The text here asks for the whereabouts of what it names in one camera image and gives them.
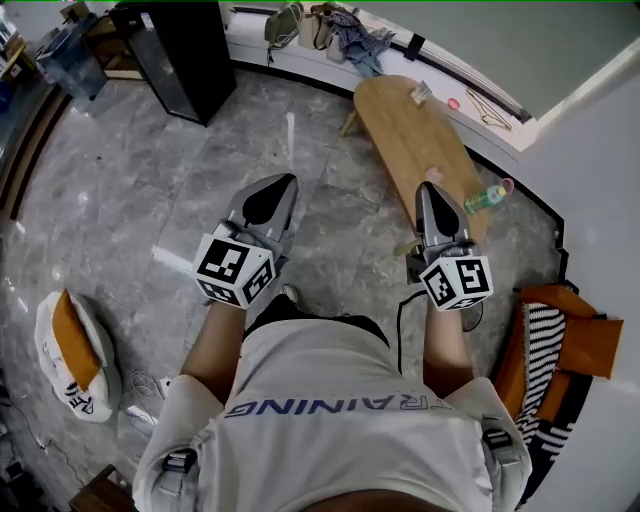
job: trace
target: black shorts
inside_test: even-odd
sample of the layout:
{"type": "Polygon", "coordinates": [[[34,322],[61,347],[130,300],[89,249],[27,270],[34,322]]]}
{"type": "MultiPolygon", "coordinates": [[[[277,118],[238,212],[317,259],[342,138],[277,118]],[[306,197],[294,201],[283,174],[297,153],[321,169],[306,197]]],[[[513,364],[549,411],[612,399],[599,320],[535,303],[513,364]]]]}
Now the black shorts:
{"type": "Polygon", "coordinates": [[[343,315],[343,316],[318,316],[311,313],[303,313],[298,309],[298,306],[284,294],[277,295],[266,309],[258,315],[253,325],[249,327],[245,332],[245,338],[249,336],[256,329],[270,324],[272,322],[279,322],[281,320],[306,320],[306,319],[320,319],[320,320],[333,320],[334,322],[342,322],[344,324],[353,325],[370,332],[374,336],[380,338],[384,344],[389,347],[389,341],[385,337],[382,329],[371,318],[362,315],[343,315]]]}

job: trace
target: shoe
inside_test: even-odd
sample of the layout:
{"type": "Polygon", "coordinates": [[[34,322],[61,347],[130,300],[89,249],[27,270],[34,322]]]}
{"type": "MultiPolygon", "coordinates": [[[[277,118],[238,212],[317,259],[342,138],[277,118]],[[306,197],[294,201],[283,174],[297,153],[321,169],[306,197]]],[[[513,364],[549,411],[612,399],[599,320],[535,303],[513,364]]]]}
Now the shoe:
{"type": "Polygon", "coordinates": [[[286,295],[289,300],[296,306],[298,306],[300,303],[300,294],[298,293],[298,290],[296,290],[290,284],[283,284],[282,288],[280,288],[280,291],[278,292],[278,295],[286,295]]]}

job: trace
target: black and white striped fabric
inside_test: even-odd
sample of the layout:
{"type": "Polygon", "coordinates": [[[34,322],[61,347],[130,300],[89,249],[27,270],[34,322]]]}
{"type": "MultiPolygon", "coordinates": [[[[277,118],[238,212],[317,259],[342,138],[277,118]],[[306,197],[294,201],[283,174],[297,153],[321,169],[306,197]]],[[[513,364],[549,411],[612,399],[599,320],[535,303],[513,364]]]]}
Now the black and white striped fabric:
{"type": "Polygon", "coordinates": [[[558,455],[564,447],[564,443],[569,439],[569,435],[573,430],[575,423],[569,423],[566,429],[558,427],[550,427],[548,432],[544,432],[544,429],[539,429],[535,433],[536,440],[540,440],[540,449],[545,452],[549,452],[549,460],[555,462],[558,455]]]}
{"type": "Polygon", "coordinates": [[[536,492],[551,466],[560,456],[578,421],[592,381],[591,375],[573,374],[553,423],[536,418],[533,434],[530,435],[530,441],[527,443],[533,472],[520,500],[521,505],[536,492]]]}
{"type": "Polygon", "coordinates": [[[523,304],[525,393],[516,426],[525,444],[537,432],[535,417],[560,356],[566,318],[562,311],[539,302],[523,304]]]}

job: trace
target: wooden bench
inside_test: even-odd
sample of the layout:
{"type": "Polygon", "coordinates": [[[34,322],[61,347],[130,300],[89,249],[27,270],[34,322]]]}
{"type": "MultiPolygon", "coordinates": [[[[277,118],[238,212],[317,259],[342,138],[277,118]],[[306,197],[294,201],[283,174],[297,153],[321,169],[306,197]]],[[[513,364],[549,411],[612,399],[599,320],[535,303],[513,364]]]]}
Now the wooden bench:
{"type": "MultiPolygon", "coordinates": [[[[467,197],[486,188],[455,130],[433,97],[416,105],[411,92],[418,85],[404,76],[380,76],[362,82],[355,90],[353,112],[341,134],[357,116],[378,149],[415,229],[415,194],[436,166],[438,185],[463,207],[467,197]]],[[[483,240],[488,213],[469,215],[471,236],[483,240]]]]}

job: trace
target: white t-shirt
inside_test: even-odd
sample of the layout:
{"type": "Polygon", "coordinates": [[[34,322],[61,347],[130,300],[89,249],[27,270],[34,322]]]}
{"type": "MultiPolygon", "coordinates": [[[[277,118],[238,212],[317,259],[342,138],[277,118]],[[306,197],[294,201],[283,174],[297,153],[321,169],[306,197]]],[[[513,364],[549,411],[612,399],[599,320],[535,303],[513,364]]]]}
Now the white t-shirt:
{"type": "MultiPolygon", "coordinates": [[[[362,329],[330,320],[275,322],[245,340],[226,407],[191,377],[172,382],[138,467],[136,506],[163,512],[151,510],[144,489],[170,451],[191,446],[203,512],[294,512],[367,489],[490,512],[492,486],[474,419],[483,415],[501,418],[521,442],[487,379],[443,401],[402,377],[389,349],[362,329]]],[[[530,471],[526,460],[524,481],[530,471]]]]}

